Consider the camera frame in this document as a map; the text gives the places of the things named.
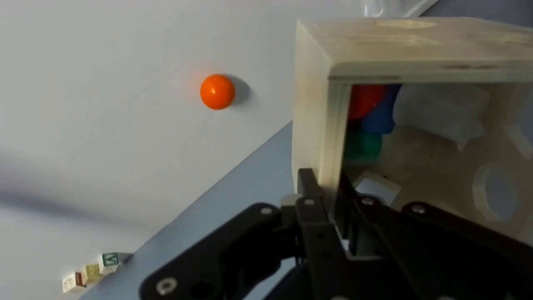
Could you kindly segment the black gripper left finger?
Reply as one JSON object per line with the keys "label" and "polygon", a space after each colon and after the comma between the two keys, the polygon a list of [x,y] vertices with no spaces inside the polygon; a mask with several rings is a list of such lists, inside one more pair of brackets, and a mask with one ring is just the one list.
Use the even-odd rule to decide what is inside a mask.
{"label": "black gripper left finger", "polygon": [[325,209],[325,194],[311,169],[298,170],[296,219],[315,300],[351,300],[346,255]]}

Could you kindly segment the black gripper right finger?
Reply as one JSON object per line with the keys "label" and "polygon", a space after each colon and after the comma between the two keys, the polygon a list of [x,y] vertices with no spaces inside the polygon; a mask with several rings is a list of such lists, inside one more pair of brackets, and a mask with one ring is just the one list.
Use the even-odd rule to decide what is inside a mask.
{"label": "black gripper right finger", "polygon": [[418,300],[533,300],[529,245],[429,204],[393,210],[358,194],[346,175],[340,190]]}

